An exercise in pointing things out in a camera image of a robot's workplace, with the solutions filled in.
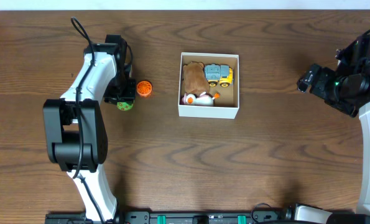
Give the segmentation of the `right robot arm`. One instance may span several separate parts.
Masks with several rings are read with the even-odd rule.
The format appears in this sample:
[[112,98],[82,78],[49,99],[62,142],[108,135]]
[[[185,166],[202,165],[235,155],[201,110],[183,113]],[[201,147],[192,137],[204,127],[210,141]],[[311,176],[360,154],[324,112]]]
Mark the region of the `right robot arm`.
[[313,64],[297,82],[327,105],[354,118],[363,134],[363,176],[355,213],[328,212],[300,205],[293,220],[309,223],[370,223],[370,31],[337,51],[336,70]]

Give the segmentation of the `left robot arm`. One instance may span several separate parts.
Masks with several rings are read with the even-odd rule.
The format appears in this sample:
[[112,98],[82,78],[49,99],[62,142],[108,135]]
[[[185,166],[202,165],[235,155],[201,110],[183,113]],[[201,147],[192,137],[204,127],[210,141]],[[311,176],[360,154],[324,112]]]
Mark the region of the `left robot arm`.
[[100,105],[128,111],[136,99],[136,80],[126,55],[132,50],[120,35],[84,50],[84,64],[72,86],[43,105],[47,154],[71,177],[85,205],[83,213],[51,213],[46,223],[119,223],[117,198],[106,178],[108,152]]

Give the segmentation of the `grey yellow toy truck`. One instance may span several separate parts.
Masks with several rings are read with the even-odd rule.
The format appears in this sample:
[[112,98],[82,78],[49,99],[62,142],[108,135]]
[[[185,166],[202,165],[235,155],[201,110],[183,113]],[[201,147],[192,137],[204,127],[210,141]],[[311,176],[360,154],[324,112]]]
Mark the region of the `grey yellow toy truck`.
[[229,87],[234,82],[234,72],[229,65],[209,64],[204,68],[205,78],[210,87]]

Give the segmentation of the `green ball with orange numbers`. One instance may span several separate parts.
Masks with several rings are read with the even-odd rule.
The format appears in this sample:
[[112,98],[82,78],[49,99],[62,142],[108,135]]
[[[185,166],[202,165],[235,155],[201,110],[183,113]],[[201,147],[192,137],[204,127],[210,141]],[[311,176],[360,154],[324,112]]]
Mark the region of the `green ball with orange numbers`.
[[117,102],[116,106],[121,111],[128,111],[132,109],[132,107],[134,106],[134,102],[133,101]]

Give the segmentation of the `brown plush toy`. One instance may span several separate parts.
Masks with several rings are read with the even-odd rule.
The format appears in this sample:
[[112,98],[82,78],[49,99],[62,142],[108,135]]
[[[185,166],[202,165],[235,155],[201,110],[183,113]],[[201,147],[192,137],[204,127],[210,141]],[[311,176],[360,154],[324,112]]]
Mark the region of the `brown plush toy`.
[[202,62],[190,62],[183,66],[183,83],[186,93],[200,95],[203,92],[210,92],[204,67],[205,65]]

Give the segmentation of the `white pink toy animal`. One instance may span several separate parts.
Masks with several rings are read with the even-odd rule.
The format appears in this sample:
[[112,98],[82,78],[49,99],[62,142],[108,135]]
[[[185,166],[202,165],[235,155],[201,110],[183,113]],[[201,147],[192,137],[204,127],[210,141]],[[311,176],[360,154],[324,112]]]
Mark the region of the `white pink toy animal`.
[[219,93],[215,93],[213,96],[209,95],[207,92],[201,93],[200,96],[186,93],[180,100],[180,104],[190,106],[214,106],[214,101],[219,97]]

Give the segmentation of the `orange round toy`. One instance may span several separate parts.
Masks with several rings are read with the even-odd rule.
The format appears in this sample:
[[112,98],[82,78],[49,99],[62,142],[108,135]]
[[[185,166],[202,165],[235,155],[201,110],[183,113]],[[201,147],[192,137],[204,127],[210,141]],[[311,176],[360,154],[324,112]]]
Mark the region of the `orange round toy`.
[[152,84],[147,80],[140,81],[136,86],[136,90],[141,97],[148,97],[152,93]]

